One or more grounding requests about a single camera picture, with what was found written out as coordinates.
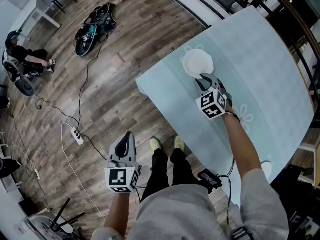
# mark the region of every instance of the railing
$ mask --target railing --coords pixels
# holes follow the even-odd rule
[[[235,13],[232,10],[232,8],[230,6],[228,6],[227,4],[225,4],[222,0],[214,0],[214,1],[217,2],[230,15]],[[234,1],[236,3],[238,3],[242,8],[246,8],[248,6],[247,4],[244,4],[241,0],[234,0]],[[309,29],[308,25],[305,23],[305,21],[300,16],[300,14],[297,12],[297,10],[293,7],[293,5],[289,2],[289,0],[277,0],[277,1],[280,3],[281,8],[284,8],[288,12],[290,12],[290,14],[295,19],[296,23],[301,27],[306,41],[311,46],[311,48],[315,54],[315,57],[317,59],[317,64],[313,66],[313,68],[315,69],[314,75],[312,75],[310,68],[309,68],[303,54],[301,53],[300,49],[298,48],[296,42],[294,41],[294,39],[292,38],[290,33],[286,30],[286,28],[284,27],[284,24],[281,22],[281,19],[277,16],[277,14],[272,12],[264,4],[264,0],[253,0],[251,5],[256,8],[262,7],[269,14],[268,18],[269,19],[273,18],[273,20],[275,20],[275,22],[277,23],[277,27],[279,27],[279,29],[282,30],[282,33],[284,35],[283,38],[286,38],[286,40],[289,41],[289,44],[287,44],[288,49],[293,47],[296,54],[301,59],[301,62],[302,62],[303,66],[308,74],[309,79],[310,79],[309,90],[313,91],[313,93],[314,93],[312,96],[312,99],[314,102],[314,106],[316,107],[316,112],[315,112],[315,116],[314,116],[313,122],[311,124],[311,127],[320,128],[320,96],[318,93],[318,89],[320,88],[320,81],[319,81],[319,78],[320,78],[320,46],[319,46],[315,36],[313,35],[311,30]]]

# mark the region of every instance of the sleeve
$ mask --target sleeve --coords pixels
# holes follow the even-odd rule
[[[124,240],[124,238],[113,228],[99,227],[93,232],[91,240]]]
[[[11,52],[11,56],[16,58],[20,63],[23,63],[28,56],[28,51],[22,46],[17,45]]]
[[[289,224],[277,192],[261,169],[249,171],[242,179],[241,217],[255,240],[287,240]]]

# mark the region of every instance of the table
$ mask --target table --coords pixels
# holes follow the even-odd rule
[[[182,137],[201,164],[226,175],[232,152],[222,119],[207,120],[196,105],[194,79],[182,60],[190,49],[212,56],[214,75],[233,97],[233,108],[261,162],[272,164],[272,182],[302,142],[314,116],[308,89],[276,31],[253,7],[219,21],[137,78],[139,90]],[[241,179],[235,167],[232,202],[240,204]],[[222,189],[229,194],[226,179]]]
[[[16,31],[16,30],[22,30],[27,20],[32,17],[32,15],[36,12],[40,14],[40,16],[44,17],[46,20],[51,22],[53,25],[55,25],[58,29],[61,27],[60,24],[58,24],[55,20],[53,20],[51,17],[49,17],[44,11],[38,8],[39,6],[39,0],[30,0],[26,6],[21,11],[20,15],[16,18],[15,22],[13,23],[10,32]],[[20,34],[22,37],[28,39],[27,36]]]

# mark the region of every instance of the person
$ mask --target person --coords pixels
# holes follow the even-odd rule
[[[241,178],[241,218],[247,238],[286,240],[289,224],[278,194],[269,185],[257,151],[229,104],[222,116],[233,157]],[[193,176],[185,144],[177,136],[173,162],[173,185],[167,176],[168,156],[156,138],[151,138],[152,173],[130,229],[129,240],[227,240],[231,229],[219,225],[209,191]],[[91,240],[122,240],[129,218],[129,193],[114,196],[104,227]]]
[[[8,177],[21,167],[21,163],[17,160],[0,158],[0,179]]]
[[[6,52],[9,56],[17,59],[20,63],[25,63],[25,67],[29,70],[32,70],[31,67],[33,64],[36,66],[48,67],[47,51],[44,49],[32,51],[30,49],[26,50],[22,46],[18,45],[19,34],[16,31],[12,31],[7,36],[5,40]]]

